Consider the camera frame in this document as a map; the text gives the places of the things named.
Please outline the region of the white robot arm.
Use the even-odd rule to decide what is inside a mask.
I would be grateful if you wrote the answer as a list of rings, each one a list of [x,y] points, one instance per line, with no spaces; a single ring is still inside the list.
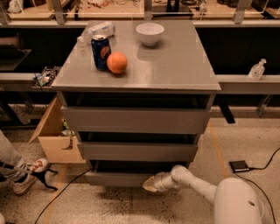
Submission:
[[[256,191],[238,178],[224,178],[213,185],[194,176],[182,165],[170,172],[160,172],[143,182],[143,189],[166,192],[169,189],[191,187],[213,205],[214,224],[269,224],[267,209]]]

